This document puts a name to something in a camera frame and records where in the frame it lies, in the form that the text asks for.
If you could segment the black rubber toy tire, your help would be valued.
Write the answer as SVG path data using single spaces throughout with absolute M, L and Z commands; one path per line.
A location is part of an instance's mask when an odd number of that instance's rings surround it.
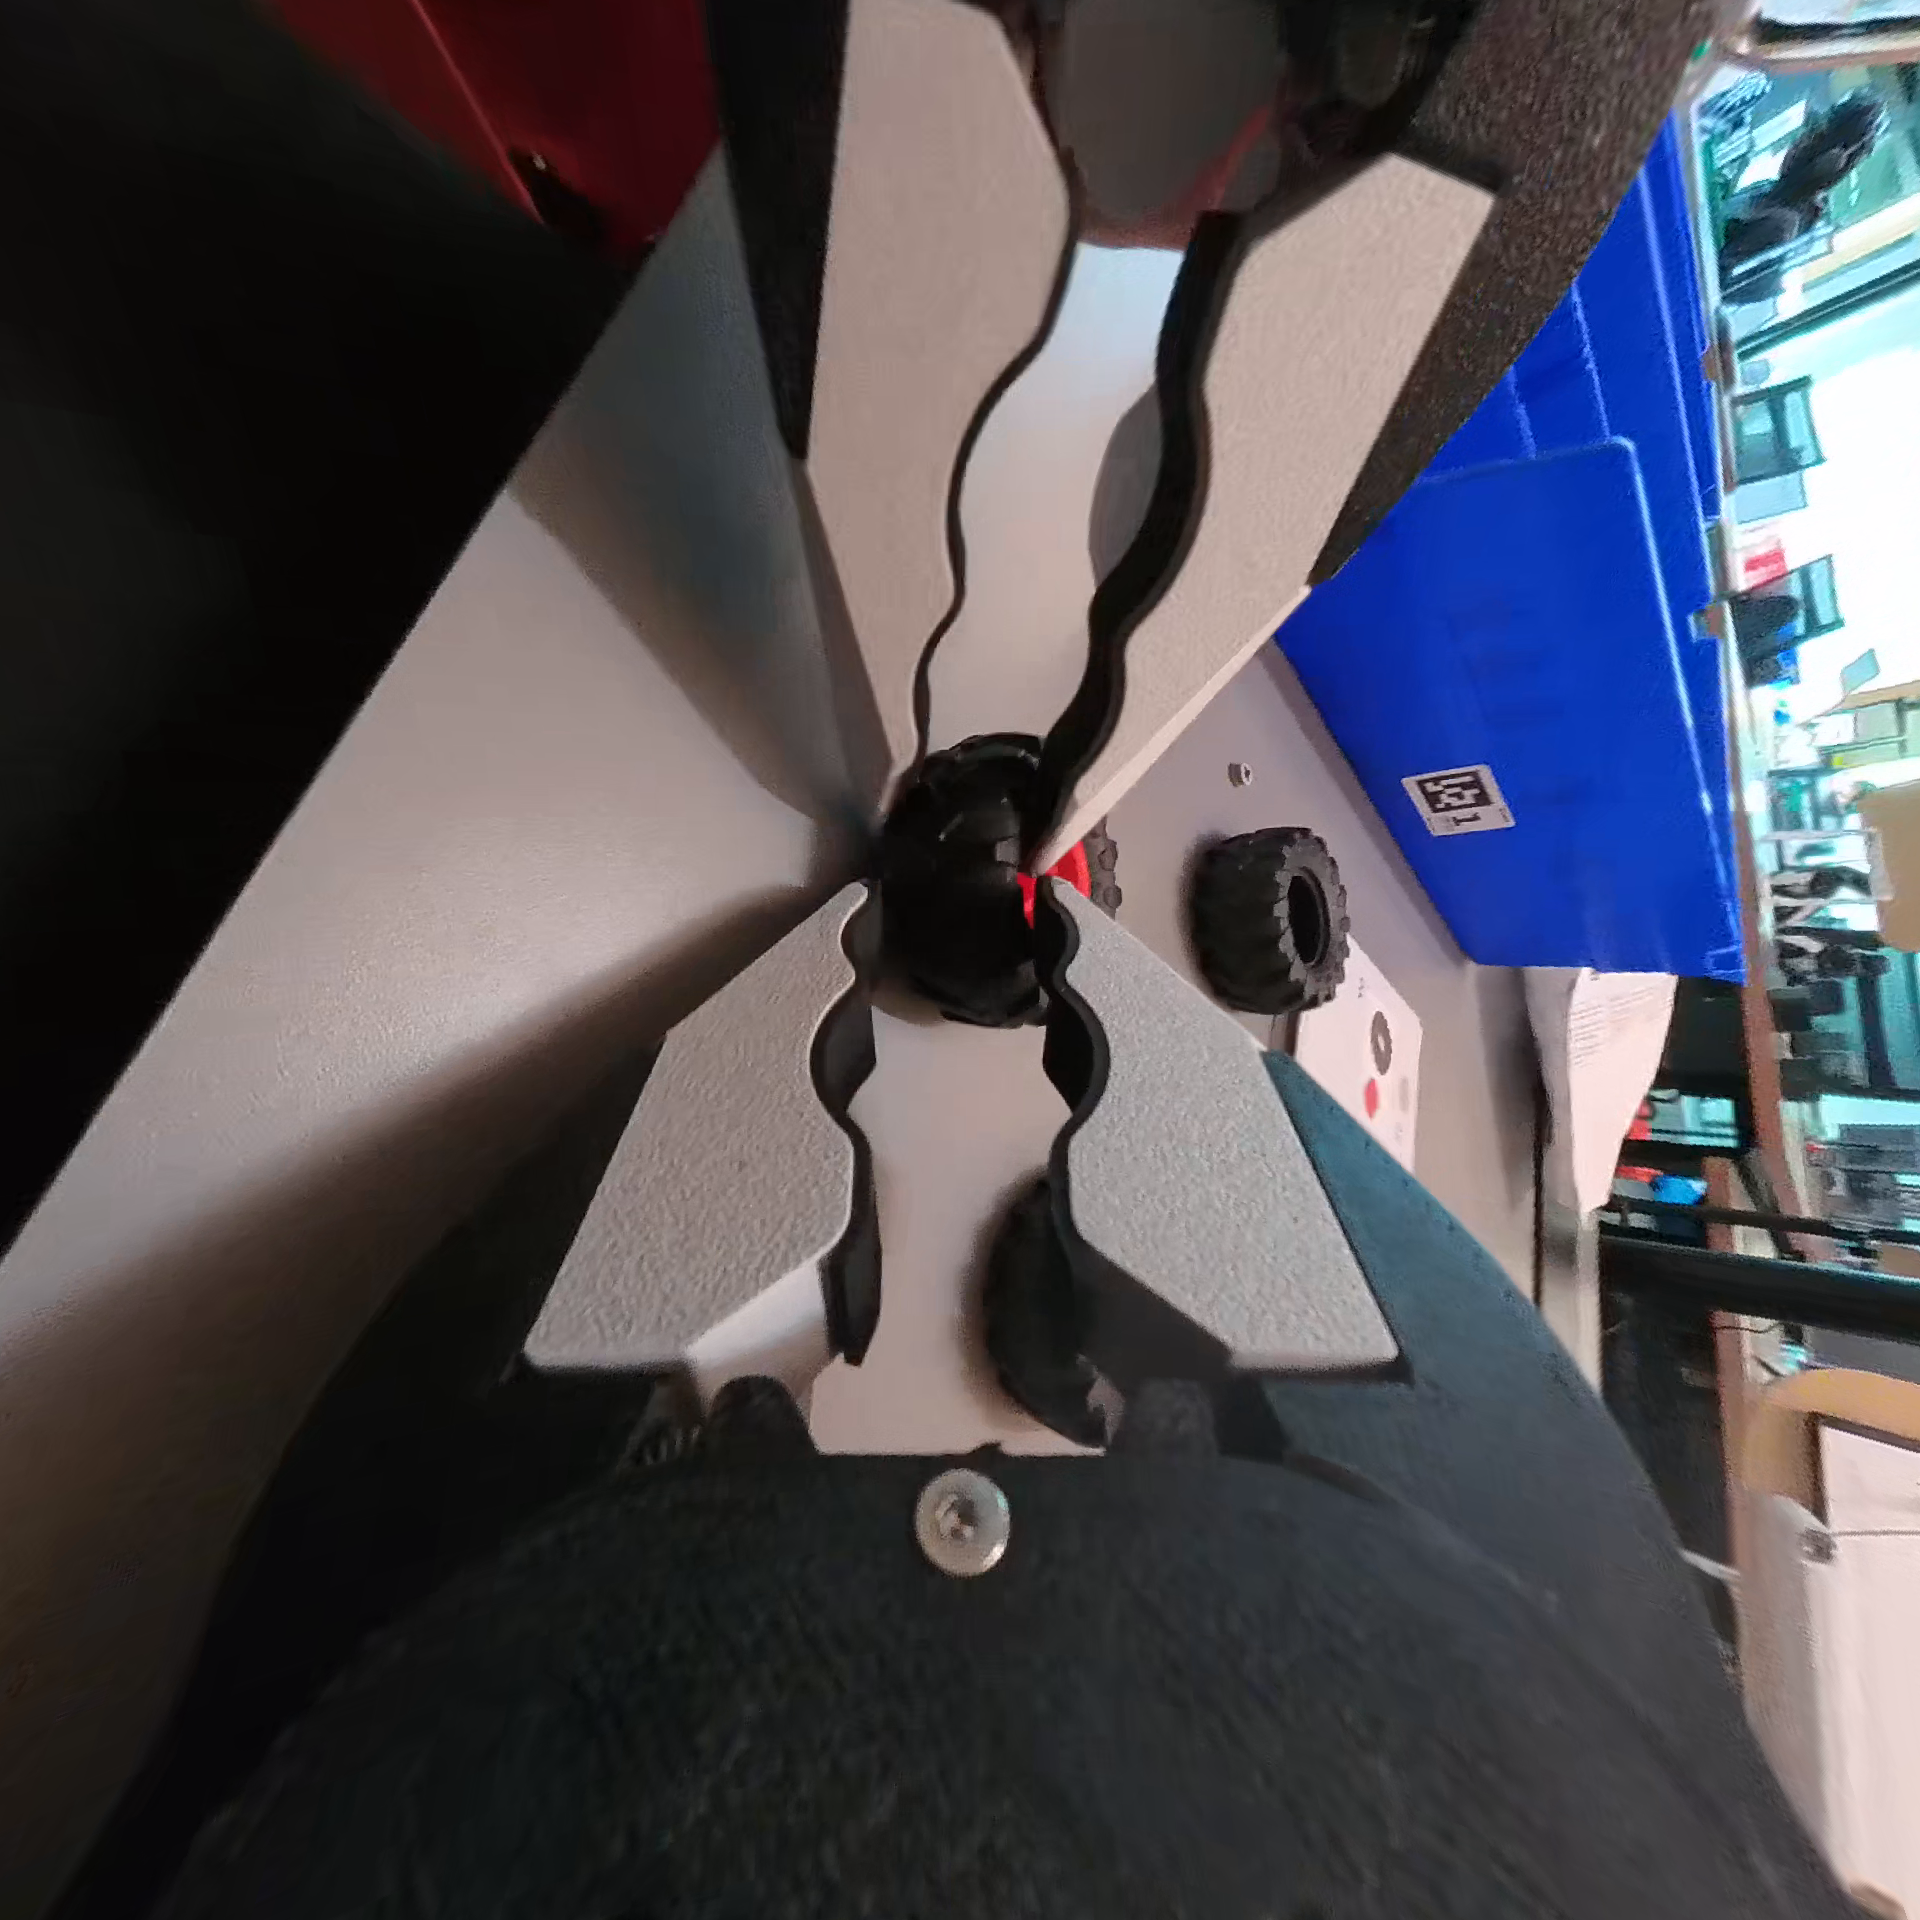
M 1338 859 L 1304 827 L 1208 840 L 1188 882 L 1188 937 L 1205 988 L 1237 1015 L 1333 1004 L 1350 957 Z
M 1091 1302 L 1073 1278 L 1045 1173 L 1027 1182 L 998 1219 L 980 1307 L 998 1389 L 1059 1439 L 1107 1452 L 1120 1397 L 1091 1357 Z

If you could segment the white printed paper sheet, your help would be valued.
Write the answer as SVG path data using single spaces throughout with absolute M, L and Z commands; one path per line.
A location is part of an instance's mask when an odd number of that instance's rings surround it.
M 1654 1084 L 1682 981 L 1671 972 L 1526 968 L 1526 1009 L 1546 1091 L 1550 1166 L 1586 1216 L 1613 1191 L 1629 1122 Z

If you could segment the dark red panel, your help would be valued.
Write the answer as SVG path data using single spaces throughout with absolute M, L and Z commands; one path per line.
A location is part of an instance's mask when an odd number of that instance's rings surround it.
M 362 86 L 578 247 L 637 264 L 720 142 L 702 2 L 272 2 Z

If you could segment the white board stand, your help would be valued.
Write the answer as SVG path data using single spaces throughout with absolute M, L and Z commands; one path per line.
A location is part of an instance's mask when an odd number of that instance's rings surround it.
M 1735 1622 L 1750 1722 L 1799 1725 L 1820 1703 L 1833 1540 L 1799 1502 L 1743 1494 L 1735 1526 Z

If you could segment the black office chair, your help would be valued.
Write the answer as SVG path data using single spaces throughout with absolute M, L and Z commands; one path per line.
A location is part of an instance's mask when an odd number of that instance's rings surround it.
M 1852 92 L 1803 130 L 1769 184 L 1739 192 L 1727 204 L 1717 249 L 1725 304 L 1777 295 L 1785 253 L 1817 225 L 1837 186 L 1874 151 L 1884 130 L 1887 108 L 1880 94 Z

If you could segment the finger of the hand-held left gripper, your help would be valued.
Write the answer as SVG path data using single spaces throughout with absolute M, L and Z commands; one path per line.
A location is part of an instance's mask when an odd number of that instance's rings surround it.
M 1069 225 L 1069 184 L 1002 22 L 967 2 L 855 2 L 794 478 L 829 710 L 867 821 L 924 756 L 924 664 L 963 597 L 963 467 L 1053 319 Z
M 1201 221 L 1155 358 L 1155 480 L 1045 735 L 1035 871 L 1304 597 L 1492 206 L 1490 186 L 1386 153 L 1307 200 Z

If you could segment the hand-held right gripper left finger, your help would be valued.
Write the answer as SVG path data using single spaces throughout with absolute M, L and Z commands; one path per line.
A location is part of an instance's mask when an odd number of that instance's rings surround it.
M 855 882 L 679 1021 L 522 1349 L 543 1376 L 816 1377 L 880 1310 L 873 888 Z

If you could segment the person's dark clothing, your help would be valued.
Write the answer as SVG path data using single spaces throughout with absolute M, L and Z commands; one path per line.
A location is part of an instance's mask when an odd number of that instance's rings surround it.
M 2 6 L 2 1243 L 625 280 L 254 2 Z

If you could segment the white marker tag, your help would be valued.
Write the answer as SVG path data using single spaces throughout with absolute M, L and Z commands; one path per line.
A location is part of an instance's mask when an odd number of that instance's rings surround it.
M 1488 762 L 1409 774 L 1401 788 L 1431 837 L 1517 827 L 1517 816 Z

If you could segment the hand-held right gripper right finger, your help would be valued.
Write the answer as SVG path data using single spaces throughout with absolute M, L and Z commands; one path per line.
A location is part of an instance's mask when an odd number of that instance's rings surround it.
M 1065 1107 L 1051 1207 L 1096 1373 L 1392 1377 L 1400 1341 L 1260 1042 L 1056 878 L 1036 958 Z

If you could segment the black metal pole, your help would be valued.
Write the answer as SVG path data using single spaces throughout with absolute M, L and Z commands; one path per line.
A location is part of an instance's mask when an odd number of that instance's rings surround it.
M 1619 1293 L 1917 1345 L 1917 1281 L 1598 1229 L 1598 1275 Z

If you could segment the blue plastic bin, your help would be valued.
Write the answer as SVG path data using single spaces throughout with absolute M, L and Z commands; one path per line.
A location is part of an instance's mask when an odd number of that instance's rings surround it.
M 1482 968 L 1745 977 L 1707 533 L 1717 396 L 1682 122 L 1517 363 L 1278 629 L 1406 868 Z M 1401 780 L 1488 762 L 1514 829 L 1431 837 Z

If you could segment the white instruction booklet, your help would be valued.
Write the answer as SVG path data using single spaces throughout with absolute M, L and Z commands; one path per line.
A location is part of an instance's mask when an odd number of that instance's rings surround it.
M 1296 1017 L 1291 1058 L 1413 1173 L 1420 1048 L 1423 1027 L 1416 1009 L 1350 939 L 1334 997 Z

